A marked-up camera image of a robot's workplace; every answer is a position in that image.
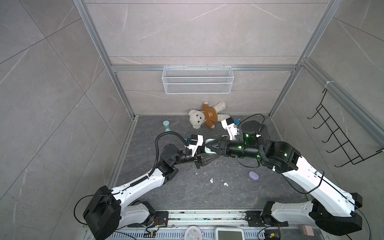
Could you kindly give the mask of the purple earbud charging case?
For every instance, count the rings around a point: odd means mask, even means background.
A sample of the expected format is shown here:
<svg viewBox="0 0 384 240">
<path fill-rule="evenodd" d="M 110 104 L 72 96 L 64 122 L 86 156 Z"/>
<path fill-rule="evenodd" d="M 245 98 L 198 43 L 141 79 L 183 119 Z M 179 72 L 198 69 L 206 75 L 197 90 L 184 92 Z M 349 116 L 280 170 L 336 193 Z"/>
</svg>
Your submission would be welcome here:
<svg viewBox="0 0 384 240">
<path fill-rule="evenodd" d="M 250 171 L 249 178 L 253 181 L 258 181 L 260 179 L 260 176 L 256 172 Z"/>
</svg>

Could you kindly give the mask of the green earbud charging case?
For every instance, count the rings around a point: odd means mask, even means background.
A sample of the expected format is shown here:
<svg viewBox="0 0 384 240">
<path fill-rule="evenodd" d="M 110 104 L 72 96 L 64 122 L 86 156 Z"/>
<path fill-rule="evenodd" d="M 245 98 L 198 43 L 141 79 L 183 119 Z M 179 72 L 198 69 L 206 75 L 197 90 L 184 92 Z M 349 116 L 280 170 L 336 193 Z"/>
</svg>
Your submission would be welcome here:
<svg viewBox="0 0 384 240">
<path fill-rule="evenodd" d="M 215 139 L 207 139 L 205 140 L 205 147 L 204 147 L 204 151 L 206 154 L 216 154 L 215 151 L 211 150 L 211 142 L 213 142 Z"/>
</svg>

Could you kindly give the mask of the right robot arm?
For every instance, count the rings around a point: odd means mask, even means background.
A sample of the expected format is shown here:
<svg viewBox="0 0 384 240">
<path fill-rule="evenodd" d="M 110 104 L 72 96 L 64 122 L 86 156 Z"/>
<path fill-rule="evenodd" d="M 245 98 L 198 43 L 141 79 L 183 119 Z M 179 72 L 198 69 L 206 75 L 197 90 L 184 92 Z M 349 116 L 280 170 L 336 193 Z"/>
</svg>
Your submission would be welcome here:
<svg viewBox="0 0 384 240">
<path fill-rule="evenodd" d="M 208 141 L 206 148 L 226 157 L 251 158 L 283 176 L 291 185 L 302 188 L 300 194 L 311 195 L 305 203 L 284 204 L 268 201 L 261 213 L 265 225 L 316 225 L 323 231 L 344 236 L 362 230 L 363 218 L 356 210 L 362 207 L 362 196 L 348 193 L 316 170 L 302 154 L 290 144 L 272 141 L 266 125 L 255 120 L 240 125 L 242 140 L 222 136 Z"/>
</svg>

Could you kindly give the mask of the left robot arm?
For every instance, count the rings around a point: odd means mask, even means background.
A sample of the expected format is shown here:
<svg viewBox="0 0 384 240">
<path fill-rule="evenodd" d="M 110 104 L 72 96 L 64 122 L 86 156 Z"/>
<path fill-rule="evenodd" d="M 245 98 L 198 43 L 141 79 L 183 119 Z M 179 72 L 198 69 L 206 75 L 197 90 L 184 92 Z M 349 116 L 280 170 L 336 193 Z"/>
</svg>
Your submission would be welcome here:
<svg viewBox="0 0 384 240">
<path fill-rule="evenodd" d="M 150 225 L 156 211 L 148 202 L 134 205 L 134 201 L 172 180 L 179 171 L 177 164 L 195 162 L 200 168 L 219 157 L 200 150 L 201 147 L 197 147 L 196 152 L 191 149 L 181 151 L 173 144 L 166 145 L 153 171 L 112 189 L 99 188 L 83 213 L 85 224 L 95 239 L 105 240 L 117 229 L 128 225 Z"/>
</svg>

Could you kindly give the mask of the white teddy bear brown shirt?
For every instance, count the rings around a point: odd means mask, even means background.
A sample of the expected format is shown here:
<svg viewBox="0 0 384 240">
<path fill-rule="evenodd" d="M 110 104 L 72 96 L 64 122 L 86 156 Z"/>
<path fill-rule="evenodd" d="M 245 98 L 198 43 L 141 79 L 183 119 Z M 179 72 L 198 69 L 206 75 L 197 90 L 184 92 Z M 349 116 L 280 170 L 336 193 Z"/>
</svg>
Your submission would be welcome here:
<svg viewBox="0 0 384 240">
<path fill-rule="evenodd" d="M 210 129 L 215 128 L 215 123 L 219 123 L 223 120 L 228 119 L 230 116 L 221 114 L 226 109 L 227 105 L 224 101 L 220 101 L 213 107 L 209 106 L 209 102 L 203 102 L 201 110 L 190 110 L 189 121 L 192 127 L 196 130 L 200 129 L 201 126 L 206 125 Z"/>
</svg>

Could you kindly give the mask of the white digital scale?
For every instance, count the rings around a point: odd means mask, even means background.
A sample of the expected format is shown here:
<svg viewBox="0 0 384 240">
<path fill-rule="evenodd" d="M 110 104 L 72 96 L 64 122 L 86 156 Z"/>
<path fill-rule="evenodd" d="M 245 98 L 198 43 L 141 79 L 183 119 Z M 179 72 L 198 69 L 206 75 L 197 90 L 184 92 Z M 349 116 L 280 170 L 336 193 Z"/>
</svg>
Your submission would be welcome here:
<svg viewBox="0 0 384 240">
<path fill-rule="evenodd" d="M 215 240 L 245 240 L 244 230 L 233 227 L 217 227 Z"/>
</svg>

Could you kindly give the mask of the pink block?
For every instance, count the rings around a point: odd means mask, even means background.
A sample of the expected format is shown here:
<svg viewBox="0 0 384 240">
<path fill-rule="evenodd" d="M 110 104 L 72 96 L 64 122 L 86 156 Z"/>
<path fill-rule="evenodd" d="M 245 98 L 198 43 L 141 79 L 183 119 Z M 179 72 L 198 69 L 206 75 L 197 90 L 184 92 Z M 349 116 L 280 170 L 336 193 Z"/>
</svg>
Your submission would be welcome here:
<svg viewBox="0 0 384 240">
<path fill-rule="evenodd" d="M 308 225 L 300 225 L 300 231 L 303 236 L 308 236 L 308 237 L 314 237 L 314 230 L 311 226 Z"/>
</svg>

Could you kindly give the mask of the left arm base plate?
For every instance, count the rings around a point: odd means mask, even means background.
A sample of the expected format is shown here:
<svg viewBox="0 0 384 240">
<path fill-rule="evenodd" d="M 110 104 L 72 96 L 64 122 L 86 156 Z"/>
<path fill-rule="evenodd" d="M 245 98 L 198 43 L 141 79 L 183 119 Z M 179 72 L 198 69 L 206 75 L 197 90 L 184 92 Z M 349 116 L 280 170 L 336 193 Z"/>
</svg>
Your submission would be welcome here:
<svg viewBox="0 0 384 240">
<path fill-rule="evenodd" d="M 169 211 L 156 211 L 154 214 L 150 214 L 150 216 L 143 223 L 136 223 L 127 225 L 128 228 L 140 228 L 140 227 L 155 227 L 157 225 L 167 226 L 169 218 Z"/>
</svg>

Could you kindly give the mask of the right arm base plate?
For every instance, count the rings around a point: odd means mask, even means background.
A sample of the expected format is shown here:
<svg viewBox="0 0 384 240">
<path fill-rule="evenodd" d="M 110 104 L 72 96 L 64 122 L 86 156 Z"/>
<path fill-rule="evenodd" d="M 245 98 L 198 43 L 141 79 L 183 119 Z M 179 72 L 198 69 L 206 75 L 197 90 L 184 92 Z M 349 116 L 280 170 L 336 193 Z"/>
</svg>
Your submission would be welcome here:
<svg viewBox="0 0 384 240">
<path fill-rule="evenodd" d="M 263 214 L 262 211 L 246 211 L 244 220 L 248 222 L 249 227 L 288 227 L 288 222 L 278 222 L 269 215 Z"/>
</svg>

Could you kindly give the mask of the black wall hook rack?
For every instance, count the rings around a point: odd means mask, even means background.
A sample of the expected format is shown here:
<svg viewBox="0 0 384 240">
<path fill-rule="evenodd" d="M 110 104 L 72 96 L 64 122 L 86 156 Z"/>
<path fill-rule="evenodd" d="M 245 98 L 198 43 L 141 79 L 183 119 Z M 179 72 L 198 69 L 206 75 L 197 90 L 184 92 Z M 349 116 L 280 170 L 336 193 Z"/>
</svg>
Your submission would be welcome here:
<svg viewBox="0 0 384 240">
<path fill-rule="evenodd" d="M 361 162 L 364 162 L 370 158 L 373 158 L 384 152 L 384 148 L 380 148 L 375 151 L 373 154 L 368 157 L 363 157 L 362 154 L 358 151 L 355 145 L 352 143 L 350 138 L 347 136 L 346 131 L 342 129 L 342 127 L 337 123 L 335 118 L 331 115 L 331 113 L 326 109 L 323 101 L 327 94 L 328 90 L 324 89 L 322 91 L 322 98 L 320 103 L 316 107 L 315 113 L 311 117 L 307 117 L 308 120 L 312 120 L 313 118 L 319 117 L 321 123 L 317 127 L 312 127 L 314 130 L 321 129 L 323 126 L 326 126 L 330 131 L 330 134 L 327 140 L 322 140 L 323 144 L 329 143 L 331 140 L 335 143 L 335 147 L 332 150 L 326 150 L 328 154 L 332 154 L 341 150 L 345 156 L 347 157 L 347 161 L 343 164 L 334 164 L 336 168 L 344 167 L 348 164 L 357 165 Z"/>
</svg>

